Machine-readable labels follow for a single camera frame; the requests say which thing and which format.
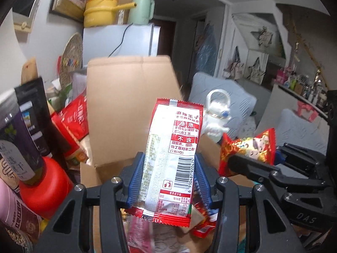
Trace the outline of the small red snack packet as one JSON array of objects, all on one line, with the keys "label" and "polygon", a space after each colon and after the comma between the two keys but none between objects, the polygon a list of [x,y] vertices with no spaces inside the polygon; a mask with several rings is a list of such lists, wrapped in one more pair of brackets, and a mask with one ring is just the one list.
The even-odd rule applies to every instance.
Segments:
[{"label": "small red snack packet", "polygon": [[236,173],[230,170],[228,166],[229,157],[235,154],[242,154],[260,162],[274,165],[275,152],[276,136],[274,128],[267,129],[256,137],[236,140],[231,140],[230,137],[224,133],[218,172],[221,176],[236,175]]}]

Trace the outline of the pink cone pouch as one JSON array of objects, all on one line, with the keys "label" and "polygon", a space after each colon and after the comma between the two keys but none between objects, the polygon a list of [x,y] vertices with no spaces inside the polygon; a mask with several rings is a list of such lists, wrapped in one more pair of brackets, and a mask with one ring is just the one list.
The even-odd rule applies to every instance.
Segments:
[{"label": "pink cone pouch", "polygon": [[129,252],[155,252],[153,227],[149,221],[129,216],[126,238]]}]

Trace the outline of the large red snack bag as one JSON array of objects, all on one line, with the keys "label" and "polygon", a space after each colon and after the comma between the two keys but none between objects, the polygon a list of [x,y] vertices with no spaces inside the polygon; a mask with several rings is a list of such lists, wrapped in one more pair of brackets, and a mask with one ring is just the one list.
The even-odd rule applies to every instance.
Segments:
[{"label": "large red snack bag", "polygon": [[195,205],[196,209],[203,215],[204,219],[197,224],[190,232],[198,238],[205,238],[212,230],[216,228],[218,209],[206,209],[202,203]]}]

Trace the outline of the red white packet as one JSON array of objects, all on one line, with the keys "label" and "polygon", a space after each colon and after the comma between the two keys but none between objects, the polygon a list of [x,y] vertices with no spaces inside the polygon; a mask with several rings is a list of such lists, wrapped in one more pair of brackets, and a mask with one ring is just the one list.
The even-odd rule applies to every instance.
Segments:
[{"label": "red white packet", "polygon": [[140,189],[127,212],[153,223],[189,227],[195,153],[203,105],[159,98],[152,112]]}]

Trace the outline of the white bread packet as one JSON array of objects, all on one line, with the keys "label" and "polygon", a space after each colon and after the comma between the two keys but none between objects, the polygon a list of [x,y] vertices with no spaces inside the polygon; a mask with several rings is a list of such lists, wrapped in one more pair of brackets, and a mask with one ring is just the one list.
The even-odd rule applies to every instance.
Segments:
[{"label": "white bread packet", "polygon": [[173,226],[153,224],[154,252],[190,252],[178,241],[176,230]]}]

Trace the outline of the grey covered chair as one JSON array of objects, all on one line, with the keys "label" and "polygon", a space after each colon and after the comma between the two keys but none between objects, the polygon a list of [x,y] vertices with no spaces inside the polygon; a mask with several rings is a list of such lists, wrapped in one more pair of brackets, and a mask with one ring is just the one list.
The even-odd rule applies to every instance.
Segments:
[{"label": "grey covered chair", "polygon": [[231,139],[238,137],[257,99],[236,81],[198,72],[193,77],[189,102],[203,105],[201,134],[219,142],[224,133]]},{"label": "grey covered chair", "polygon": [[281,112],[275,128],[275,136],[277,146],[288,143],[326,155],[327,139],[320,135],[319,129],[289,109]]}]

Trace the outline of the red canister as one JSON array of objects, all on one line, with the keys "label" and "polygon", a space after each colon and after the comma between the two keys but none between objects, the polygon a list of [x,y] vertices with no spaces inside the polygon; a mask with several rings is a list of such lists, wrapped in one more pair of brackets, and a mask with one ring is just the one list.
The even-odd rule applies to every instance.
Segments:
[{"label": "red canister", "polygon": [[74,184],[53,158],[43,158],[45,167],[41,178],[34,184],[19,182],[23,203],[44,219],[50,220]]}]

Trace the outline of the pink bottle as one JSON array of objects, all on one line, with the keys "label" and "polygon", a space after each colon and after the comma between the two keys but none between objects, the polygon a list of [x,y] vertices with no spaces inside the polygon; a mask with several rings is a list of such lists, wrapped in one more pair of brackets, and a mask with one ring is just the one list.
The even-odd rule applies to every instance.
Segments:
[{"label": "pink bottle", "polygon": [[0,208],[2,222],[14,229],[21,230],[32,240],[38,240],[41,234],[42,218],[29,209],[2,179]]}]

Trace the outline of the white thermos pot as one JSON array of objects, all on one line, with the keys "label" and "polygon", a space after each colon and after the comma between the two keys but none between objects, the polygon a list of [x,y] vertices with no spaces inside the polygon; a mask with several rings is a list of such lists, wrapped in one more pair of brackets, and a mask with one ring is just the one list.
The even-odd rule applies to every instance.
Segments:
[{"label": "white thermos pot", "polygon": [[201,134],[207,135],[214,143],[230,130],[226,127],[231,119],[230,103],[228,92],[222,89],[212,90],[206,96]]}]

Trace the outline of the far grey covered chair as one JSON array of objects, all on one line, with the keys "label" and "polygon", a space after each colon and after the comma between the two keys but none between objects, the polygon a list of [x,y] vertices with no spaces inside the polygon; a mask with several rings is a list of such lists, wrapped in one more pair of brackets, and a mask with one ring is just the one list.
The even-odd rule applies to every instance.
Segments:
[{"label": "far grey covered chair", "polygon": [[238,137],[257,99],[236,81],[198,72],[193,77],[189,102],[203,105],[201,134],[219,142],[224,133],[231,139]]}]

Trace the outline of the dark jar on canister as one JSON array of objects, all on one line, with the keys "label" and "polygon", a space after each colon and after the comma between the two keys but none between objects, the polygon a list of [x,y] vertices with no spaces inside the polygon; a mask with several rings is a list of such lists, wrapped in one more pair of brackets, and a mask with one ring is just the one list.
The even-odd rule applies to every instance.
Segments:
[{"label": "dark jar on canister", "polygon": [[20,181],[41,179],[44,161],[22,118],[14,89],[1,93],[1,156]]}]

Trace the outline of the red snack bag behind box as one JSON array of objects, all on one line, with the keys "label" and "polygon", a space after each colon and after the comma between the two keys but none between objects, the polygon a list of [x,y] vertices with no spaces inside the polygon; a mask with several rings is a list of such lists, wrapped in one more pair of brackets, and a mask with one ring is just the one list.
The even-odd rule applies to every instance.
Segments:
[{"label": "red snack bag behind box", "polygon": [[84,95],[77,96],[58,115],[77,140],[88,135],[87,102]]}]

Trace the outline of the dark entrance door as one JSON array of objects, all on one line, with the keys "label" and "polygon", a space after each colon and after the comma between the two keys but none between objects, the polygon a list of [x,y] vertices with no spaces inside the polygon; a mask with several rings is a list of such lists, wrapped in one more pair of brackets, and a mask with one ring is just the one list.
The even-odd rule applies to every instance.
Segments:
[{"label": "dark entrance door", "polygon": [[167,55],[172,57],[176,22],[152,19],[155,26],[160,27],[158,41],[158,55]]}]

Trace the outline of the green electric kettle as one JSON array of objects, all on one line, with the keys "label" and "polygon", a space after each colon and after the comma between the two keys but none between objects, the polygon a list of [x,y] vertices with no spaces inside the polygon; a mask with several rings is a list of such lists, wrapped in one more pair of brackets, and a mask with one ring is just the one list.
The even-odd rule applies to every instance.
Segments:
[{"label": "green electric kettle", "polygon": [[132,0],[136,7],[130,9],[128,15],[128,24],[148,25],[154,16],[154,0]]}]

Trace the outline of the yellow pot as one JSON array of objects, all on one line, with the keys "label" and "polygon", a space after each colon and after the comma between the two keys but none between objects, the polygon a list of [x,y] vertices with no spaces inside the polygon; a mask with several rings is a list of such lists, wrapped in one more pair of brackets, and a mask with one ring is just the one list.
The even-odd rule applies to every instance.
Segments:
[{"label": "yellow pot", "polygon": [[88,0],[83,13],[84,28],[114,25],[120,10],[136,7],[135,2],[119,4],[119,0]]}]

